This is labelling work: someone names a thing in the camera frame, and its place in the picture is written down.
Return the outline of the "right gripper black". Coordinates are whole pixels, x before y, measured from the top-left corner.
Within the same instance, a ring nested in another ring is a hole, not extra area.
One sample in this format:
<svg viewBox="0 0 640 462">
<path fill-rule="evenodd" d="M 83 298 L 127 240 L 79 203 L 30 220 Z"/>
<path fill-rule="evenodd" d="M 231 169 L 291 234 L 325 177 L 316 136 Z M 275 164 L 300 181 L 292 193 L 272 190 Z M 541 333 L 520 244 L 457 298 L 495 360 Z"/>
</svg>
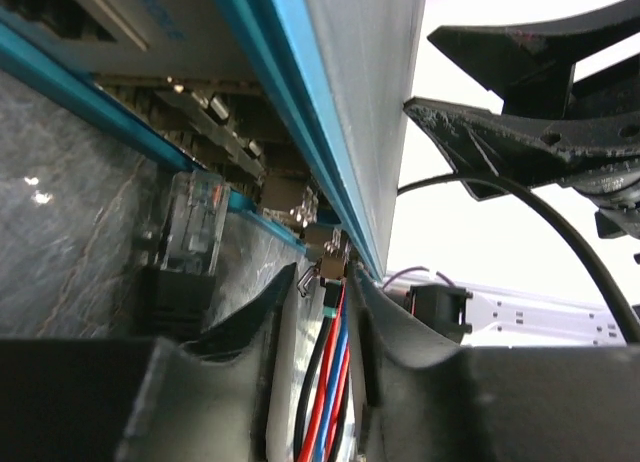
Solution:
<svg viewBox="0 0 640 462">
<path fill-rule="evenodd" d="M 639 32 L 639 0 L 507 26 L 440 26 L 428 41 L 502 99 Z M 576 83 L 561 119 L 498 115 L 414 97 L 406 115 L 452 170 L 493 174 L 527 188 L 573 188 L 593 202 L 601 239 L 639 237 L 639 56 Z"/>
</svg>

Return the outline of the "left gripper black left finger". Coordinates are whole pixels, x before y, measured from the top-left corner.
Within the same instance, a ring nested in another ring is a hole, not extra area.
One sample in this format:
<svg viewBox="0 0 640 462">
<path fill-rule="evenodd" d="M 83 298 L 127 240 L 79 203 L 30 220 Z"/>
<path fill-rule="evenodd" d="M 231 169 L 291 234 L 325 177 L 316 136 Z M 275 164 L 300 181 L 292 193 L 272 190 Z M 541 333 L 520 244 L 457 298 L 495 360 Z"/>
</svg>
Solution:
<svg viewBox="0 0 640 462">
<path fill-rule="evenodd" d="M 193 343 L 1 342 L 5 461 L 283 461 L 295 264 Z"/>
</svg>

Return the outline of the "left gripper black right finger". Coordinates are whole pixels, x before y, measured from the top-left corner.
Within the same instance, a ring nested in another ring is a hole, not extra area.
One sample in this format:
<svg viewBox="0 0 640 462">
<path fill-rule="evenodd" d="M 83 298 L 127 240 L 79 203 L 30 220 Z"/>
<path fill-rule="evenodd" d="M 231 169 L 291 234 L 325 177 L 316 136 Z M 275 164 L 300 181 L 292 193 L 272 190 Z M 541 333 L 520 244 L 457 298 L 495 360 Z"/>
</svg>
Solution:
<svg viewBox="0 0 640 462">
<path fill-rule="evenodd" d="M 370 461 L 635 461 L 639 349 L 465 348 L 364 269 L 347 279 L 355 434 Z"/>
</svg>

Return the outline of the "dark grey network switch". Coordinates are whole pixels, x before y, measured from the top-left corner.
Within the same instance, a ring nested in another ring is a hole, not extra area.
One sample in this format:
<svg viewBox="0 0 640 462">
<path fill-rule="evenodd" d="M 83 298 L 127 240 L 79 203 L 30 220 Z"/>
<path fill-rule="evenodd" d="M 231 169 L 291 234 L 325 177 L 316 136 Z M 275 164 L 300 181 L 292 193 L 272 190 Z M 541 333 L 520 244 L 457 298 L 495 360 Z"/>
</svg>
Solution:
<svg viewBox="0 0 640 462">
<path fill-rule="evenodd" d="M 425 0 L 1 0 L 1 67 L 176 170 L 312 177 L 386 269 Z"/>
</svg>

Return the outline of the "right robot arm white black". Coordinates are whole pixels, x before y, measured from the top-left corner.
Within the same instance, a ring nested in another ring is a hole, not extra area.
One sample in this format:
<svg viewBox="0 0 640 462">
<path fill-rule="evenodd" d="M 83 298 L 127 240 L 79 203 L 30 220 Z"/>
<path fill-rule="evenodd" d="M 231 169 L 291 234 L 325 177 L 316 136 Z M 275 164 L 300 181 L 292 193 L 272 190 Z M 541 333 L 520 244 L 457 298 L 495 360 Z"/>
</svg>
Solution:
<svg viewBox="0 0 640 462">
<path fill-rule="evenodd" d="M 429 41 L 503 102 L 500 113 L 414 97 L 405 114 L 434 142 L 447 175 L 409 184 L 461 182 L 476 200 L 510 194 L 568 243 L 600 290 L 605 307 L 544 307 L 521 296 L 472 298 L 449 281 L 412 287 L 410 312 L 460 340 L 486 331 L 533 334 L 593 346 L 635 343 L 630 305 L 584 238 L 537 197 L 556 184 L 594 204 L 602 239 L 639 234 L 639 59 L 629 56 L 582 79 L 576 65 L 639 32 L 639 0 L 547 22 L 442 26 Z"/>
</svg>

